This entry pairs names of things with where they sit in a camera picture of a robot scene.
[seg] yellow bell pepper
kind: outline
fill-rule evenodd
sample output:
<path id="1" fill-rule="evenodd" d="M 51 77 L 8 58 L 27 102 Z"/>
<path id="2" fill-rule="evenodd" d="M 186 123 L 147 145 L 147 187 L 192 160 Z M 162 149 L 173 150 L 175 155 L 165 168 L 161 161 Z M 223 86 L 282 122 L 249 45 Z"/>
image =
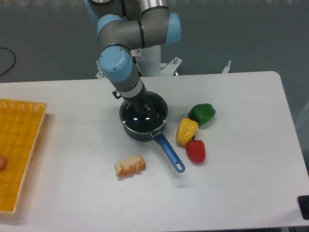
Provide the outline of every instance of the yellow bell pepper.
<path id="1" fill-rule="evenodd" d="M 187 142 L 195 135 L 198 128 L 198 123 L 185 117 L 179 124 L 176 141 L 179 145 L 185 146 Z"/>

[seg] saucepan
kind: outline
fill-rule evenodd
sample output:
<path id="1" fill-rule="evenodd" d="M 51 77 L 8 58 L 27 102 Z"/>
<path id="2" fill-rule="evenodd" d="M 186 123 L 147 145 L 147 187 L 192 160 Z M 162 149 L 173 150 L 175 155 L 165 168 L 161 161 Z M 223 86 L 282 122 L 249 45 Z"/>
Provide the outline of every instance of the saucepan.
<path id="1" fill-rule="evenodd" d="M 126 133 L 138 141 L 155 140 L 166 153 L 174 168 L 183 173 L 185 166 L 163 134 L 168 118 L 168 105 L 158 94 L 147 92 L 149 112 L 124 101 L 119 110 L 120 120 Z"/>

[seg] yellow basket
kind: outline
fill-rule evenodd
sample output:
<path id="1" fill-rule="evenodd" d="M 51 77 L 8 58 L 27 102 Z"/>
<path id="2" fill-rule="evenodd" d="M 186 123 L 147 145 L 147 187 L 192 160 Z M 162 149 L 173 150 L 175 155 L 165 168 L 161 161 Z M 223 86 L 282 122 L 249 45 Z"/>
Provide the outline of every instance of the yellow basket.
<path id="1" fill-rule="evenodd" d="M 47 104 L 0 99 L 0 213 L 13 214 Z"/>

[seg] red bell pepper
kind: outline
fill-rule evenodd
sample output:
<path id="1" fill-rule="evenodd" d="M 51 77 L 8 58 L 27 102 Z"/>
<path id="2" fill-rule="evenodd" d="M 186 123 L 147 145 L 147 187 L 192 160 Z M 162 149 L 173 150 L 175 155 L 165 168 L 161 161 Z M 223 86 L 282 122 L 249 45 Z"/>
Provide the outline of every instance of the red bell pepper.
<path id="1" fill-rule="evenodd" d="M 192 140 L 187 142 L 185 150 L 187 151 L 188 157 L 194 163 L 202 163 L 206 158 L 205 144 L 201 140 L 194 140 L 195 136 L 192 137 Z"/>

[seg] blue pan handle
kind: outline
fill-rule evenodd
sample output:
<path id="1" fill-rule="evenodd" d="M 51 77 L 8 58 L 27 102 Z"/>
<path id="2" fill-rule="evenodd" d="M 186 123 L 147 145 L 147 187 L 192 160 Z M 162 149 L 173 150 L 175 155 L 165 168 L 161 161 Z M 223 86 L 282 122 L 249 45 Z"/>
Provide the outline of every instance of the blue pan handle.
<path id="1" fill-rule="evenodd" d="M 174 151 L 174 149 L 172 148 L 172 146 L 169 144 L 169 142 L 166 139 L 166 137 L 164 136 L 164 134 L 162 132 L 159 132 L 159 133 L 153 135 L 153 139 L 162 147 L 165 154 L 168 156 L 170 162 L 175 167 L 175 169 L 179 173 L 183 173 L 185 171 L 185 166 L 182 163 L 182 161 L 180 160 L 180 158 L 177 156 L 177 154 Z"/>

